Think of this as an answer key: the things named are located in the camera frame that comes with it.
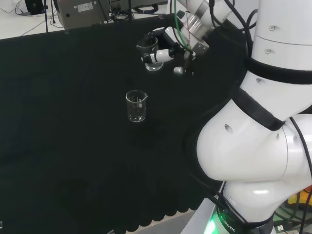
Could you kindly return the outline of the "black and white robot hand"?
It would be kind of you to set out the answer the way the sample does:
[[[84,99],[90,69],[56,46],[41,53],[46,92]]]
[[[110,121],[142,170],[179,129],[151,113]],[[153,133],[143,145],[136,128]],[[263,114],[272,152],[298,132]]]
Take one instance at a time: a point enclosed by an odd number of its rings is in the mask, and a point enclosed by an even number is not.
[[[184,56],[184,65],[173,69],[176,76],[182,76],[190,69],[195,52],[187,49],[177,37],[177,30],[172,27],[161,27],[144,35],[136,44],[141,53],[141,60],[149,72],[159,71],[165,63],[176,57]]]

